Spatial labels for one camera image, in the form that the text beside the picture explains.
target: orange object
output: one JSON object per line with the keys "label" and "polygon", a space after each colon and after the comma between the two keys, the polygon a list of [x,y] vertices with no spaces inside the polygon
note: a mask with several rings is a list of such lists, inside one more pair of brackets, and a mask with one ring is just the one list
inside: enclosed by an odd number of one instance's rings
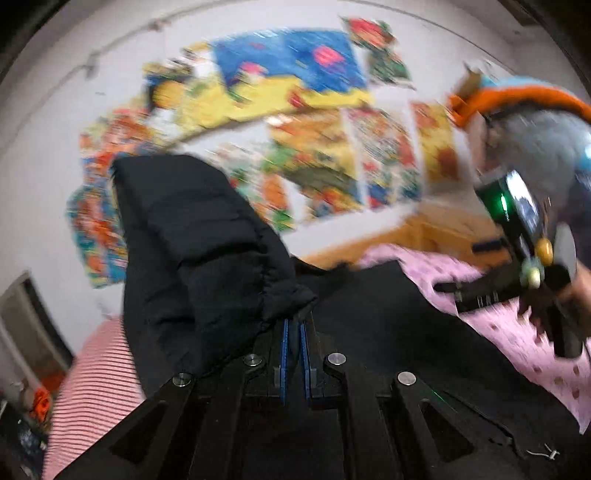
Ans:
{"label": "orange object", "polygon": [[56,393],[61,386],[61,383],[66,378],[64,372],[58,371],[41,379],[41,384],[49,391],[49,393]]}
{"label": "orange object", "polygon": [[542,265],[549,267],[554,262],[554,250],[552,243],[547,238],[540,238],[535,245],[535,256],[540,259]]}
{"label": "orange object", "polygon": [[287,198],[279,175],[273,174],[265,177],[262,195],[273,209],[287,210]]}
{"label": "orange object", "polygon": [[573,112],[591,124],[591,106],[569,92],[543,85],[483,88],[466,100],[457,95],[449,96],[451,115],[459,128],[465,128],[476,113],[485,114],[503,106],[527,101]]}
{"label": "orange object", "polygon": [[43,424],[47,420],[49,415],[49,409],[51,408],[51,397],[49,392],[40,387],[35,391],[35,399],[33,400],[33,407],[30,410],[31,417]]}

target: handheld device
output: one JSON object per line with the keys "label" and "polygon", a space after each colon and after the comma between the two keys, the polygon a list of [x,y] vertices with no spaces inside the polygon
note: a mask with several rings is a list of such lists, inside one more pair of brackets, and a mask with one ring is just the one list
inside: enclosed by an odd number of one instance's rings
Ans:
{"label": "handheld device", "polygon": [[491,172],[475,191],[503,229],[504,237],[474,245],[474,253],[506,248],[511,262],[475,281],[438,283],[435,291],[453,293],[458,313],[527,295],[532,308],[542,312],[541,320],[556,356],[578,358],[583,340],[576,308],[560,303],[556,297],[576,275],[576,248],[570,228],[564,223],[550,224],[550,206],[540,206],[515,170]]}

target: white wall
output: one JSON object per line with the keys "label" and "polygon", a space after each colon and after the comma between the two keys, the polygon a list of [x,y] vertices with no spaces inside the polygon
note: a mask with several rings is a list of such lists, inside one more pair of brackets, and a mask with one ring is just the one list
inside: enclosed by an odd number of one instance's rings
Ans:
{"label": "white wall", "polygon": [[591,102],[589,94],[560,47],[546,32],[538,36],[539,39],[535,41],[515,44],[519,73],[564,87],[581,100]]}
{"label": "white wall", "polygon": [[[202,2],[201,10],[173,19],[164,31],[143,31],[129,37],[100,58],[95,78],[86,80],[80,71],[52,92],[68,71],[86,61],[91,51],[151,18],[195,3],[114,0],[75,25],[13,88],[0,89],[0,291],[23,270],[30,270],[58,329],[75,352],[101,321],[98,303],[117,312],[122,294],[122,286],[90,288],[64,214],[66,200],[82,182],[78,134],[100,113],[138,93],[144,62],[164,60],[200,39],[263,28],[340,28],[340,15],[375,18],[390,23],[418,89],[414,93],[382,88],[376,91],[376,98],[380,105],[399,106],[407,116],[409,99],[442,99],[463,73],[466,60],[486,57],[507,69],[518,67],[509,44],[443,0],[377,0],[372,5],[336,0],[244,0],[219,5],[214,1]],[[63,17],[58,19],[67,23]],[[254,122],[234,131],[221,129],[184,148],[202,152],[222,140],[239,142],[265,136],[263,124]],[[468,153],[463,138],[458,134],[456,140],[465,162]],[[408,208],[402,207],[341,216],[301,228],[284,240],[293,253],[305,255],[392,228],[408,213]]]}

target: red striped fabric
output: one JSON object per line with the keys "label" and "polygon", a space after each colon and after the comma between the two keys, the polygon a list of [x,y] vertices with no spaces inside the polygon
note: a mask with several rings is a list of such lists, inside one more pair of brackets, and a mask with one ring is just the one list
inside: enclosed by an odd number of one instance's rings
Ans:
{"label": "red striped fabric", "polygon": [[106,320],[86,341],[61,386],[43,479],[53,480],[144,399],[121,320]]}

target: drawstring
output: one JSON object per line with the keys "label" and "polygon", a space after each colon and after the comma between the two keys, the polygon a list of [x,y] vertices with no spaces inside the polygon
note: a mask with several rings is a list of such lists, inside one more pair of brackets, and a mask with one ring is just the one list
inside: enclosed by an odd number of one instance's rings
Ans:
{"label": "drawstring", "polygon": [[534,455],[534,456],[538,456],[538,457],[546,457],[548,460],[556,460],[556,455],[560,455],[560,452],[558,450],[552,450],[548,445],[544,444],[544,446],[546,447],[546,449],[550,452],[550,454],[548,455],[547,453],[535,453],[535,452],[530,452],[529,450],[526,450],[526,453],[529,453],[530,455]]}

